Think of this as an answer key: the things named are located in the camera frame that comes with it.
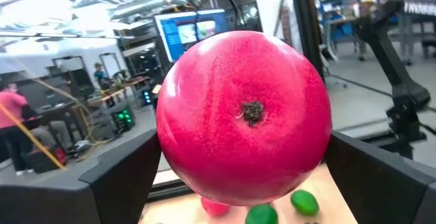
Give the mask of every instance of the screen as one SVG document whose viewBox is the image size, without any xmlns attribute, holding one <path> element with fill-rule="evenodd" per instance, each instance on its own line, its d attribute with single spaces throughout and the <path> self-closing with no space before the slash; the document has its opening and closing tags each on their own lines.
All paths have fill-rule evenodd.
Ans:
<svg viewBox="0 0 436 224">
<path fill-rule="evenodd" d="M 203 10 L 159 15 L 155 17 L 157 29 L 162 37 L 168 59 L 177 61 L 186 50 L 218 33 L 228 31 L 224 10 Z"/>
</svg>

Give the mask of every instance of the red pomegranate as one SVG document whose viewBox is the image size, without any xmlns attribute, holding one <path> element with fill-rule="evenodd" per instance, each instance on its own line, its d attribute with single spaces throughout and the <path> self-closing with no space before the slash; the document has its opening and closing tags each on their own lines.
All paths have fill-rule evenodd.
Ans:
<svg viewBox="0 0 436 224">
<path fill-rule="evenodd" d="M 201 197 L 201 203 L 204 211 L 211 215 L 212 217 L 221 217 L 230 211 L 230 206 L 225 204 L 218 204 L 214 201 Z"/>
<path fill-rule="evenodd" d="M 295 189 L 321 161 L 331 130 L 315 68 L 263 33 L 196 44 L 159 92 L 157 133 L 171 168 L 201 196 L 231 206 Z"/>
</svg>

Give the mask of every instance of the black pants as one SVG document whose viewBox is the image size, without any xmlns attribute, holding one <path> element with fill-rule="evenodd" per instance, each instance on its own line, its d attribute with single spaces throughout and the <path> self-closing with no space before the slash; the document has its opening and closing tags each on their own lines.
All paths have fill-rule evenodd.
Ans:
<svg viewBox="0 0 436 224">
<path fill-rule="evenodd" d="M 24 156 L 33 148 L 30 139 L 18 127 L 0 129 L 0 138 L 6 144 L 15 170 L 26 170 Z"/>
</svg>

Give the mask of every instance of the pink shirt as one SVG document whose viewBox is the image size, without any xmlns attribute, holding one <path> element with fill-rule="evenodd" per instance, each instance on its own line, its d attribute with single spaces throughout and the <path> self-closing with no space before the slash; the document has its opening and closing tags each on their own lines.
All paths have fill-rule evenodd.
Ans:
<svg viewBox="0 0 436 224">
<path fill-rule="evenodd" d="M 18 120 L 22 121 L 21 108 L 27 105 L 26 97 L 10 91 L 0 91 L 0 103 Z M 0 129 L 11 126 L 15 126 L 14 121 L 0 110 Z"/>
</svg>

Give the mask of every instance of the person in pink shirt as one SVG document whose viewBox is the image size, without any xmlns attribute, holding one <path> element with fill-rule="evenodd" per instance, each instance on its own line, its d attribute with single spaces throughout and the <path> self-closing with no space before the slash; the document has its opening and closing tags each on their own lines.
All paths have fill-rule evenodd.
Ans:
<svg viewBox="0 0 436 224">
<path fill-rule="evenodd" d="M 0 89 L 0 103 L 15 118 L 23 121 L 23 108 L 30 108 L 26 98 L 17 94 L 13 86 L 0 85 Z M 17 175 L 22 175 L 26 170 L 31 171 L 28 169 L 22 154 L 30 152 L 33 145 L 29 143 L 26 135 L 16 126 L 15 122 L 2 111 L 0 111 L 0 140 L 3 140 L 9 150 Z"/>
</svg>

